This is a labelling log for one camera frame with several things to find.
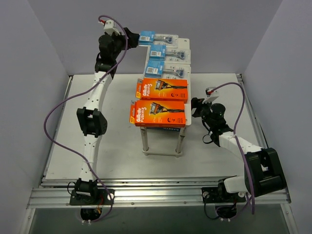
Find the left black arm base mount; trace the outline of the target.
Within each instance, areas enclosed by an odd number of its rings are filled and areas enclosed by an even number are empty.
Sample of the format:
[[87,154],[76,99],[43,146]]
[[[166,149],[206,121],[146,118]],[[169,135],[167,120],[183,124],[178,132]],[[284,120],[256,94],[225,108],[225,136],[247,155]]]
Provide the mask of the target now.
[[72,190],[69,204],[72,206],[112,205],[114,203],[115,190],[108,190],[110,194],[105,189],[100,189],[96,195],[77,193],[75,190]]

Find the blue Harry's box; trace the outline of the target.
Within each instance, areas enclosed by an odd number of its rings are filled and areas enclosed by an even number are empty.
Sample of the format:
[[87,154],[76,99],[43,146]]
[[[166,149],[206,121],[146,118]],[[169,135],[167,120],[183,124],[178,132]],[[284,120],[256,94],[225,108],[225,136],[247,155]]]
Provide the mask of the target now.
[[180,131],[180,128],[177,128],[177,127],[147,127],[147,129],[160,130],[160,131],[174,131],[174,132]]

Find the clear blue-card razor blister pack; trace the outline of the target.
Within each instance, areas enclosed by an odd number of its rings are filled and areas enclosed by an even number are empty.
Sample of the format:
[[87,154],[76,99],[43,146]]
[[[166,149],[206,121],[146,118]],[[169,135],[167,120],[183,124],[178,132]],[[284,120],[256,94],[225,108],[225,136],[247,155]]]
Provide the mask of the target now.
[[189,65],[148,60],[143,75],[146,78],[188,79],[191,74]]

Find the orange Fusion5 razor box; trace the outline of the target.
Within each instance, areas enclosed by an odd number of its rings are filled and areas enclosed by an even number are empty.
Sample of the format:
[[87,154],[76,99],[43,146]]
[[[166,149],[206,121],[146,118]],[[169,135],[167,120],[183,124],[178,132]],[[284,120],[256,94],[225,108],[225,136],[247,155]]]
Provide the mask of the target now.
[[182,128],[186,126],[185,105],[182,101],[132,101],[129,122],[137,127]]
[[188,100],[188,83],[184,79],[138,79],[136,98],[140,100],[182,101]]

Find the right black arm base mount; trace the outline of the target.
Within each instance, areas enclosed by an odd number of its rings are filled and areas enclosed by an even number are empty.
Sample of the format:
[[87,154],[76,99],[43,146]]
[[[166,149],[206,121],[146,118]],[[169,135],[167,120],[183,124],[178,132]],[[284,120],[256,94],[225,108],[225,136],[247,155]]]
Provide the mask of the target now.
[[220,191],[217,187],[202,187],[202,201],[204,203],[243,203],[246,202],[245,195],[242,197],[236,194],[230,194]]

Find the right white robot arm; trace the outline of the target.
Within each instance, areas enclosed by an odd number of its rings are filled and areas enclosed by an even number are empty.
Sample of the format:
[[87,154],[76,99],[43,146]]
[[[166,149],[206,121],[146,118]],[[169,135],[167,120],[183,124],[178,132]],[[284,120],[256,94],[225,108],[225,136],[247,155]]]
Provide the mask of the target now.
[[262,148],[234,134],[225,118],[225,106],[220,103],[204,102],[196,97],[191,100],[191,108],[195,109],[193,117],[199,117],[208,130],[210,141],[224,148],[244,163],[244,175],[222,179],[216,190],[217,197],[228,201],[236,193],[250,193],[259,197],[287,187],[284,172],[273,148]]

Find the Gillette SkinGuard blister pack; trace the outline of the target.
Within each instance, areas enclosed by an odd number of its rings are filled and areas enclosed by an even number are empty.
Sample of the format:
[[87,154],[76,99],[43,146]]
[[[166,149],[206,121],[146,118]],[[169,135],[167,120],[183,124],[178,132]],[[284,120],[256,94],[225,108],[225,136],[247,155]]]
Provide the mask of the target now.
[[169,48],[166,45],[152,45],[148,52],[148,58],[169,63],[191,64],[191,51]]

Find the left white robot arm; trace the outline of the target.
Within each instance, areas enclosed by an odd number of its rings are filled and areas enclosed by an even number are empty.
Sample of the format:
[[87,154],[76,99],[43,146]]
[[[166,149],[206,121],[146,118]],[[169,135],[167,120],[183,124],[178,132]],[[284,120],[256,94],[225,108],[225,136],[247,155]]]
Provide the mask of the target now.
[[123,50],[138,46],[139,34],[124,28],[125,35],[112,32],[100,36],[99,53],[95,64],[94,88],[82,108],[77,109],[79,126],[84,135],[84,152],[81,172],[75,183],[75,192],[86,204],[98,200],[97,179],[93,175],[97,168],[98,149],[102,135],[107,130],[107,120],[101,112],[104,97],[117,68],[117,57]]

